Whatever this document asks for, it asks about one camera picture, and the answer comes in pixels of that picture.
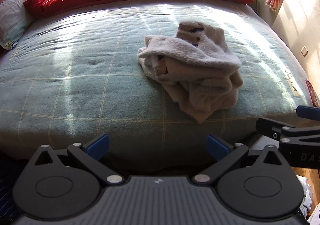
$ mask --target electrical outlet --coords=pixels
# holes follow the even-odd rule
[[[308,50],[305,46],[301,49],[301,53],[303,54],[304,57],[308,54]]]

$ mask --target plaid bed sheet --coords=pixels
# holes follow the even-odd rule
[[[197,124],[143,74],[146,34],[174,35],[181,20],[225,30],[242,62],[237,105]],[[152,171],[211,160],[207,135],[230,143],[255,131],[259,116],[297,126],[312,105],[306,74],[248,7],[217,0],[138,0],[38,20],[0,60],[0,150],[29,158],[41,144],[66,148],[102,132],[113,166]]]

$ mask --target plaid pillow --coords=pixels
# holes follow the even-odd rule
[[[28,26],[35,20],[24,8],[26,0],[4,0],[0,3],[0,45],[11,50]]]

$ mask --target wooden floor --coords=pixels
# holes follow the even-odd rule
[[[306,169],[306,168],[292,168],[296,175],[304,176],[308,178],[308,184],[311,186],[313,193],[312,209],[309,212],[313,212],[315,207],[320,203],[320,173],[316,169]]]

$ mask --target white logo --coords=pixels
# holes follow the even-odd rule
[[[163,182],[163,180],[162,180],[162,179],[160,179],[160,178],[158,178],[157,180],[154,180],[154,182],[155,182],[156,184],[160,184],[160,183],[162,183],[162,182]]]

